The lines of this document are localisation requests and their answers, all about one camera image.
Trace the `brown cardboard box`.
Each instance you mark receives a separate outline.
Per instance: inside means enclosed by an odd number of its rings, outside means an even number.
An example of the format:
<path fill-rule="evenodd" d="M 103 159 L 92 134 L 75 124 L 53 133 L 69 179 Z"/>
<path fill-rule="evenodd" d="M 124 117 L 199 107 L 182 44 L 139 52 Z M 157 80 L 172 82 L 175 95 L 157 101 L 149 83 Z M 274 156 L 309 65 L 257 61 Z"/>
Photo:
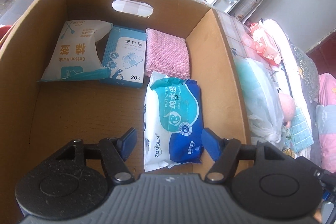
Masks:
<path fill-rule="evenodd" d="M 22 219 L 17 182 L 72 139 L 96 143 L 133 127 L 127 161 L 143 173 L 145 88 L 97 81 L 41 82 L 67 20 L 98 19 L 184 38 L 200 86 L 205 127 L 251 141 L 238 75 L 222 19 L 193 0 L 35 0 L 1 41 L 1 223 Z"/>

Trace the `pink plush pig toy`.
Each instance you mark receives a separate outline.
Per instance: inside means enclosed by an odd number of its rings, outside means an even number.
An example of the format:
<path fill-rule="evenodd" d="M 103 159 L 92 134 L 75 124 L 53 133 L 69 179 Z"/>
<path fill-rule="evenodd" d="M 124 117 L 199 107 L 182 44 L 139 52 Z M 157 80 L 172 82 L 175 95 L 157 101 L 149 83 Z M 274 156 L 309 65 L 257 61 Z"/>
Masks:
<path fill-rule="evenodd" d="M 283 92 L 280 92 L 278 96 L 279 96 L 281 108 L 284 114 L 284 125 L 286 128 L 290 128 L 291 121 L 293 120 L 295 116 L 294 99 L 288 94 L 285 94 Z"/>

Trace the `teal checkered cloth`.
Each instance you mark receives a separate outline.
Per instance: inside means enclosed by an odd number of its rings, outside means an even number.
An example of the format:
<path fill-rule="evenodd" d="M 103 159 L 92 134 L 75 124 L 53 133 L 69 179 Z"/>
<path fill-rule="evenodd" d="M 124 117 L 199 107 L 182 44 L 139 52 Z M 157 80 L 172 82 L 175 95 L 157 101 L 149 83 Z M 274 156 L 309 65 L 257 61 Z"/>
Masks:
<path fill-rule="evenodd" d="M 314 144 L 311 126 L 299 107 L 295 108 L 295 115 L 290 122 L 290 128 L 286 133 L 285 147 L 294 153 L 299 153 Z"/>

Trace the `blue wet wipes pack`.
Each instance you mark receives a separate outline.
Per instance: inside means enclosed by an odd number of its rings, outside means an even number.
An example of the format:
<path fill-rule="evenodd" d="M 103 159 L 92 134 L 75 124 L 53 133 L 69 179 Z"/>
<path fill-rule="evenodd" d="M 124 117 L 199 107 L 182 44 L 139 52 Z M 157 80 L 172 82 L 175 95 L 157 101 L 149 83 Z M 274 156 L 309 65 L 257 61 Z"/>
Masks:
<path fill-rule="evenodd" d="M 201 89 L 196 81 L 153 72 L 143 119 L 145 171 L 201 163 L 203 119 Z"/>

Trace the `white cotton swab bag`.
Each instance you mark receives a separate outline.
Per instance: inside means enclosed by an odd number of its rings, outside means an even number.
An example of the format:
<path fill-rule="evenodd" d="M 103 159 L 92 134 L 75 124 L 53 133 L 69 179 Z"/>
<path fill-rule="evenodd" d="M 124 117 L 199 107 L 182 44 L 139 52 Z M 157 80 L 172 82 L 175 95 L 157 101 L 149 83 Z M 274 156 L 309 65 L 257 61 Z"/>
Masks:
<path fill-rule="evenodd" d="M 69 20 L 64 23 L 41 81 L 90 81 L 108 77 L 96 44 L 112 30 L 102 20 Z"/>

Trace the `blue bandage box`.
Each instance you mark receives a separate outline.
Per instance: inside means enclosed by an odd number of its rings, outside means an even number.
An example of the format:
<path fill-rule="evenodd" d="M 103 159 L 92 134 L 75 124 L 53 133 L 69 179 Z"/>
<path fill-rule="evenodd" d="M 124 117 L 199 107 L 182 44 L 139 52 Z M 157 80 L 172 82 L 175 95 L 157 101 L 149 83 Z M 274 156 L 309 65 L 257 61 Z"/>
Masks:
<path fill-rule="evenodd" d="M 113 26 L 102 64 L 108 77 L 100 82 L 140 88 L 143 85 L 147 34 L 145 31 Z"/>

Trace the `pink scrubbing sponge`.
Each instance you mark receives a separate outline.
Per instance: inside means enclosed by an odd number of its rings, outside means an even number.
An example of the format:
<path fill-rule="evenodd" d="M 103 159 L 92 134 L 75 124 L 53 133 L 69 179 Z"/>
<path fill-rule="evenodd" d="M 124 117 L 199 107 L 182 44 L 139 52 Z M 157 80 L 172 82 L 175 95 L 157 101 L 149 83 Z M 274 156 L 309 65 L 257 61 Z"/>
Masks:
<path fill-rule="evenodd" d="M 190 78 L 190 59 L 185 39 L 146 29 L 145 76 L 153 71 L 169 77 Z"/>

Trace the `white rolled blanket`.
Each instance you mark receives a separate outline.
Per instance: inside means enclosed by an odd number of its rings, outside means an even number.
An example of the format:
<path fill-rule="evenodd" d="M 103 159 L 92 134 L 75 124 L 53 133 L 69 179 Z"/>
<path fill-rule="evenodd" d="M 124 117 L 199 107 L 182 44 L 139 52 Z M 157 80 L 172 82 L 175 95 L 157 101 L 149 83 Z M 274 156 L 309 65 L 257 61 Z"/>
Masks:
<path fill-rule="evenodd" d="M 305 117 L 307 125 L 312 135 L 312 122 L 309 113 L 310 100 L 307 88 L 303 83 L 303 78 L 299 73 L 299 66 L 292 51 L 290 40 L 287 34 L 282 30 L 280 25 L 273 19 L 260 20 L 262 29 L 274 39 L 274 42 L 280 52 L 286 79 L 288 81 L 290 93 L 294 99 L 296 106 L 299 107 L 301 113 Z"/>

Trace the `pink blue quilt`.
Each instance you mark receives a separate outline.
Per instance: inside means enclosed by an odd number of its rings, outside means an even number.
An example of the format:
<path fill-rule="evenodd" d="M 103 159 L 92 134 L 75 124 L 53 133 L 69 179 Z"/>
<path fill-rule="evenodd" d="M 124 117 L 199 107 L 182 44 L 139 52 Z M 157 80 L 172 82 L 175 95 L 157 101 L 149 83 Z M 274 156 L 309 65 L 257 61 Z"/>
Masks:
<path fill-rule="evenodd" d="M 321 146 L 322 168 L 335 173 L 335 78 L 319 75 L 319 105 L 315 108 L 316 125 Z"/>

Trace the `red wet wipes pack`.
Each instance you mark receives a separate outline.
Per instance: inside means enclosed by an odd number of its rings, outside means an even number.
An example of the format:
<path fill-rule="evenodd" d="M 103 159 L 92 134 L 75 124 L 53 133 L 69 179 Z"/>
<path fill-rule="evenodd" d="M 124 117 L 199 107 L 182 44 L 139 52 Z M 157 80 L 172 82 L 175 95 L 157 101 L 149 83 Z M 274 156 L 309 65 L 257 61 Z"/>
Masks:
<path fill-rule="evenodd" d="M 252 34 L 257 53 L 270 65 L 279 66 L 282 58 L 274 39 L 258 23 L 252 23 L 249 30 Z"/>

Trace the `white tied plastic bag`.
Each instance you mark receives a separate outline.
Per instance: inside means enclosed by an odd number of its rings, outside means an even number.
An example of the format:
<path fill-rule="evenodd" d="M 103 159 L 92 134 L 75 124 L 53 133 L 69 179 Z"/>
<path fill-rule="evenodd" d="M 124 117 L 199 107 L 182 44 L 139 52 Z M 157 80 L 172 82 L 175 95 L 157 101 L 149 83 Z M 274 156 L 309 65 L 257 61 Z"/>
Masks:
<path fill-rule="evenodd" d="M 236 59 L 245 108 L 247 111 L 251 142 L 270 142 L 282 150 L 284 114 L 276 88 L 264 65 L 253 59 Z"/>

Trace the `dark floral pillow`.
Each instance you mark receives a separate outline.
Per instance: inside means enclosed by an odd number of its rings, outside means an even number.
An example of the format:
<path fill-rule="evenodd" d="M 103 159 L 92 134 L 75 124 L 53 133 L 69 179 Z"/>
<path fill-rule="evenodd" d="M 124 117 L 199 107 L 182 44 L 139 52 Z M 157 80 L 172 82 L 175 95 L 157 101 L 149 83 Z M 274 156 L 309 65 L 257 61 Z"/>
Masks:
<path fill-rule="evenodd" d="M 297 62 L 298 72 L 303 80 L 302 84 L 307 91 L 310 101 L 318 102 L 319 77 L 314 61 L 306 55 L 299 47 L 290 43 L 291 50 Z"/>

